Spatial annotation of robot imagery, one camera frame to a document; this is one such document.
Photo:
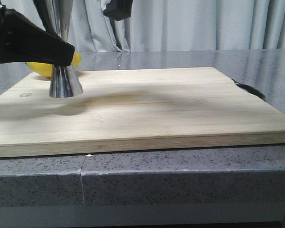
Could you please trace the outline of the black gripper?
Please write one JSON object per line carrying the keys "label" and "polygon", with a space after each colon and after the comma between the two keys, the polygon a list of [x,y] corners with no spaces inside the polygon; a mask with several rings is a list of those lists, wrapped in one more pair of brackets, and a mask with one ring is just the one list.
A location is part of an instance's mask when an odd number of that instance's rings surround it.
{"label": "black gripper", "polygon": [[0,1],[0,64],[40,62],[68,66],[75,47],[33,24]]}

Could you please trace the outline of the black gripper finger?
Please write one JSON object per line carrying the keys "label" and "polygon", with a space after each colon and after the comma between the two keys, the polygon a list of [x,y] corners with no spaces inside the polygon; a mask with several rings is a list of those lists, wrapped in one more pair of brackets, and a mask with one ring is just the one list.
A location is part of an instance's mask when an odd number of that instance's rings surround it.
{"label": "black gripper finger", "polygon": [[131,17],[133,0],[110,0],[103,14],[115,21]]}

